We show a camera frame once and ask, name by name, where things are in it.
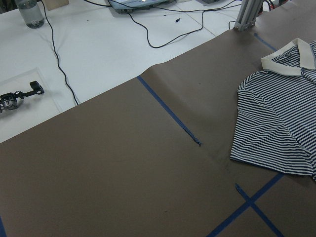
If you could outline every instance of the plastic bottle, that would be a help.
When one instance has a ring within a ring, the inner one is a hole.
[[[45,20],[36,0],[15,0],[15,3],[28,27],[35,29],[44,24]]]

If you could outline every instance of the black cable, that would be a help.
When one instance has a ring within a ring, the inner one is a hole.
[[[59,57],[58,57],[58,54],[57,54],[57,52],[56,52],[56,47],[55,47],[55,42],[54,42],[54,30],[53,30],[53,27],[51,26],[51,24],[50,24],[50,22],[49,22],[49,20],[48,20],[48,18],[47,18],[46,8],[45,8],[45,5],[44,5],[44,2],[43,2],[42,0],[40,0],[40,2],[43,4],[44,13],[45,13],[45,18],[46,18],[46,20],[47,20],[47,22],[48,22],[48,24],[49,24],[49,26],[50,26],[50,28],[51,28],[51,38],[52,38],[54,53],[55,53],[56,58],[57,58],[57,66],[58,66],[59,70],[60,70],[60,71],[64,74],[64,76],[65,76],[65,83],[66,83],[66,86],[70,89],[71,93],[73,94],[73,98],[74,98],[74,100],[75,100],[76,105],[79,105],[79,103],[78,103],[78,101],[77,101],[77,99],[76,99],[76,95],[75,95],[73,89],[71,88],[71,86],[70,86],[70,85],[68,84],[68,82],[67,82],[67,75],[66,75],[66,73],[61,69],[61,67],[60,67],[60,65],[59,65]]]
[[[205,12],[208,12],[208,11],[218,11],[218,10],[222,10],[222,9],[227,9],[227,8],[239,6],[239,5],[234,5],[234,6],[227,6],[227,5],[225,5],[225,6],[223,6],[223,7],[214,8],[214,9],[194,10],[194,11],[202,11],[202,26],[201,26],[199,29],[197,29],[197,30],[194,30],[194,31],[190,31],[190,32],[181,34],[181,35],[177,36],[176,38],[174,38],[174,39],[170,40],[169,42],[167,42],[167,43],[165,43],[165,44],[162,44],[162,45],[160,45],[160,46],[153,46],[153,45],[150,43],[150,41],[149,41],[149,31],[148,31],[148,28],[147,28],[146,26],[144,26],[143,24],[141,24],[141,23],[135,21],[134,18],[132,17],[132,15],[131,15],[130,13],[126,13],[126,14],[130,16],[130,18],[132,19],[132,21],[133,21],[134,23],[136,23],[137,25],[142,26],[142,27],[146,30],[146,32],[147,32],[147,42],[148,42],[148,44],[149,44],[150,47],[152,47],[152,48],[162,48],[162,47],[166,46],[167,44],[170,44],[171,42],[175,41],[176,39],[178,39],[178,38],[181,37],[181,36],[187,36],[187,35],[189,35],[189,34],[192,34],[192,33],[194,33],[194,32],[197,32],[197,31],[202,30],[203,27],[204,27],[204,18],[203,18],[203,16],[204,16],[204,13],[205,13]]]
[[[87,1],[87,0],[84,0],[84,1],[89,2],[89,3],[91,3],[91,4],[94,4],[94,5],[109,7],[108,5],[101,5],[101,4],[97,4],[97,3],[94,3],[94,2],[91,2],[91,1]],[[178,39],[178,38],[181,37],[181,36],[187,36],[187,35],[189,35],[189,34],[192,34],[192,33],[194,33],[194,32],[197,32],[197,31],[202,30],[202,29],[203,29],[203,26],[204,26],[204,18],[203,18],[203,15],[204,15],[204,13],[207,12],[207,11],[219,11],[219,10],[223,10],[223,9],[227,9],[227,8],[231,8],[231,7],[235,7],[235,6],[240,6],[240,5],[241,5],[241,4],[238,4],[238,5],[234,5],[234,6],[228,6],[228,5],[232,4],[233,2],[237,1],[237,0],[233,0],[233,1],[229,2],[228,4],[226,4],[225,6],[222,6],[222,7],[219,7],[219,8],[211,8],[211,9],[206,9],[206,10],[205,10],[205,9],[198,9],[198,10],[182,11],[182,10],[167,9],[167,8],[163,8],[163,7],[143,7],[143,6],[141,6],[141,7],[135,7],[135,6],[128,6],[128,5],[126,5],[126,4],[123,4],[123,3],[118,2],[118,1],[115,1],[115,0],[108,0],[108,1],[109,1],[109,4],[110,4],[110,5],[111,5],[111,2],[116,2],[116,3],[120,4],[120,5],[129,7],[129,8],[131,8],[131,9],[133,9],[133,8],[135,8],[135,9],[146,9],[146,10],[149,10],[149,9],[161,9],[161,10],[166,10],[166,11],[183,12],[183,13],[190,13],[190,12],[202,11],[202,26],[201,26],[201,28],[199,28],[199,29],[197,29],[197,30],[194,30],[194,31],[190,31],[190,32],[188,32],[188,33],[181,34],[181,35],[177,36],[176,38],[174,38],[174,39],[170,40],[169,42],[167,42],[167,43],[165,43],[165,44],[163,44],[163,45],[160,45],[160,46],[153,46],[153,45],[150,43],[150,41],[149,41],[149,31],[148,31],[148,28],[147,28],[146,26],[144,26],[143,24],[141,24],[141,23],[135,21],[134,18],[132,17],[132,15],[131,15],[130,13],[126,12],[126,14],[128,14],[128,15],[130,16],[130,18],[132,19],[132,21],[133,21],[134,23],[136,23],[137,25],[140,25],[141,27],[143,27],[143,28],[146,30],[146,32],[147,32],[147,42],[148,42],[149,46],[152,47],[152,48],[161,48],[161,47],[164,47],[164,46],[166,46],[167,44],[169,44],[169,43],[175,41],[176,39]]]
[[[231,22],[236,22],[236,21],[230,21],[230,22],[228,23],[228,29],[231,29]]]
[[[270,4],[271,4],[272,8],[275,9],[276,7],[275,7],[275,5],[273,4],[272,0],[269,0],[269,2],[270,2]]]
[[[92,1],[88,1],[88,0],[84,0],[90,4],[93,4],[93,5],[97,5],[97,6],[105,6],[105,7],[112,7],[111,5],[103,5],[103,4],[98,4],[98,3],[95,3],[95,2],[92,2]]]

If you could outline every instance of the metal bracket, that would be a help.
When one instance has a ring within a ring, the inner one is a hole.
[[[264,0],[242,0],[234,29],[237,31],[245,31],[249,27],[254,26],[263,1]]]

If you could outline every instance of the black clamp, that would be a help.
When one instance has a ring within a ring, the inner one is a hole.
[[[37,81],[30,82],[30,86],[33,90],[26,93],[16,91],[14,93],[11,92],[4,95],[0,95],[0,113],[2,113],[2,110],[17,109],[19,107],[17,98],[24,99],[24,97],[29,97],[31,95],[44,94],[44,89],[40,86],[40,84]]]

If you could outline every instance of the black and white stripes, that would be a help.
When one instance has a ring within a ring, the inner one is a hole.
[[[310,45],[309,61],[315,60],[316,41]],[[299,68],[300,75],[266,68],[239,86],[231,159],[316,180],[316,70],[302,66],[302,48],[292,46],[271,59]]]

